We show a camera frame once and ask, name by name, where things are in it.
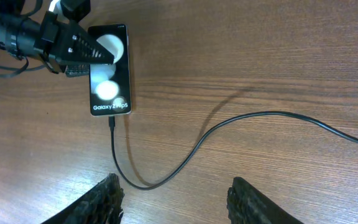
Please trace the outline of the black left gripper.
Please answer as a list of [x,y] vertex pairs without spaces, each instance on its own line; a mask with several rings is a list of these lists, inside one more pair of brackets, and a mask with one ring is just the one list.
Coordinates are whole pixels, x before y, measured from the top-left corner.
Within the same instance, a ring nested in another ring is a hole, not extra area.
[[33,45],[34,56],[51,73],[88,76],[90,65],[112,64],[114,55],[72,20],[47,11]]

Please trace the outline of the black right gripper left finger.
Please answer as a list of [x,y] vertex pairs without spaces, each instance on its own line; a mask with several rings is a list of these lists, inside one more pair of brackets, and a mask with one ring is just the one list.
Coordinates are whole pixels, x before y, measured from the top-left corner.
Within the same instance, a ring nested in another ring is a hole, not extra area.
[[120,224],[124,191],[119,177],[110,173],[78,200],[44,221],[44,224]]

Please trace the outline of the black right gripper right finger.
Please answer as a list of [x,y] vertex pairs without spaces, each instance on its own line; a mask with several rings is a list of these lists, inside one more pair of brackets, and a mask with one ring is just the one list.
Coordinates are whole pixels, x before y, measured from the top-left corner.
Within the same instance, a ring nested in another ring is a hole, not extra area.
[[227,191],[227,209],[232,224],[303,224],[242,177]]

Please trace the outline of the black Galaxy smartphone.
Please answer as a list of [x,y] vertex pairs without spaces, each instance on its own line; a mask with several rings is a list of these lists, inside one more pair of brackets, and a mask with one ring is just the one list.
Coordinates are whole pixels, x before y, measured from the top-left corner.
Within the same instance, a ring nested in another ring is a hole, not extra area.
[[114,56],[112,64],[90,66],[90,113],[93,116],[129,114],[132,98],[127,26],[93,26],[88,33]]

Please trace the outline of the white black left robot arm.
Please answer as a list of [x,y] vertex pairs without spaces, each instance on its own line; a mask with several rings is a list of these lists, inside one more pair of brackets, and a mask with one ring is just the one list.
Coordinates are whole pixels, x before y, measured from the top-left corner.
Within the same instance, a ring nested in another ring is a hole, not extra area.
[[52,1],[41,23],[30,17],[43,2],[24,14],[24,1],[0,1],[0,49],[17,60],[42,62],[51,73],[89,75],[91,64],[112,64],[114,55],[79,22],[90,13],[90,0]]

